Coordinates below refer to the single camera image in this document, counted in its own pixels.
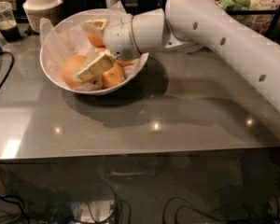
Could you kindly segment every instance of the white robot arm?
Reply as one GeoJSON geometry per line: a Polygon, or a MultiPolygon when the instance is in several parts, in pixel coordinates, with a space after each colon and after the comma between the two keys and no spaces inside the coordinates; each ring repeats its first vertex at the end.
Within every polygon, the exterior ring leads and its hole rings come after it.
{"type": "Polygon", "coordinates": [[[167,0],[162,9],[110,21],[106,47],[122,60],[151,51],[220,56],[280,111],[280,45],[230,17],[213,0],[167,0]]]}

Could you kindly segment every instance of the bowl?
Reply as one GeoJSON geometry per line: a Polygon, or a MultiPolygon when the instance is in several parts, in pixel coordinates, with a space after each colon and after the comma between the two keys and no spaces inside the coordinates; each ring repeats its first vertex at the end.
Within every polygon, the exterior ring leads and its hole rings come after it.
{"type": "Polygon", "coordinates": [[[27,0],[23,4],[26,10],[46,10],[58,6],[62,0],[27,0]]]}
{"type": "Polygon", "coordinates": [[[26,7],[23,8],[31,28],[37,33],[40,32],[40,20],[42,18],[50,19],[53,25],[57,25],[61,20],[59,17],[58,7],[52,7],[44,10],[31,10],[26,7]]]}
{"type": "Polygon", "coordinates": [[[122,12],[113,9],[87,10],[61,21],[47,34],[42,34],[41,31],[40,38],[45,38],[40,50],[40,63],[48,79],[64,90],[96,96],[116,91],[131,81],[144,67],[148,53],[142,54],[139,59],[133,61],[132,65],[123,67],[125,80],[109,89],[73,90],[65,84],[62,77],[63,64],[69,57],[75,54],[87,55],[95,50],[82,30],[81,23],[87,20],[112,19],[118,15],[122,15],[122,12]]]}

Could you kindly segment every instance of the glossy tabletop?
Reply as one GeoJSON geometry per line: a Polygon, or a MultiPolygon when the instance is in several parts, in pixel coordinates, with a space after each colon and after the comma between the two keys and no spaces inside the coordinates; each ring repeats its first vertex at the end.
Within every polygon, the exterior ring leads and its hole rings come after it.
{"type": "Polygon", "coordinates": [[[128,85],[88,96],[49,81],[39,36],[0,42],[16,59],[0,90],[0,159],[280,147],[279,113],[208,49],[151,53],[128,85]]]}

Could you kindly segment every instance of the gray table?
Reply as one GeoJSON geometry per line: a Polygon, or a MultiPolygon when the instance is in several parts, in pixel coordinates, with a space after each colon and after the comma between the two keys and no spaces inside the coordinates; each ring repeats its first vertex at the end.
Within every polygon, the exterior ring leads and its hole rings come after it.
{"type": "Polygon", "coordinates": [[[131,83],[95,97],[49,81],[38,36],[0,43],[16,59],[0,90],[0,159],[280,147],[279,113],[208,49],[151,53],[131,83]]]}

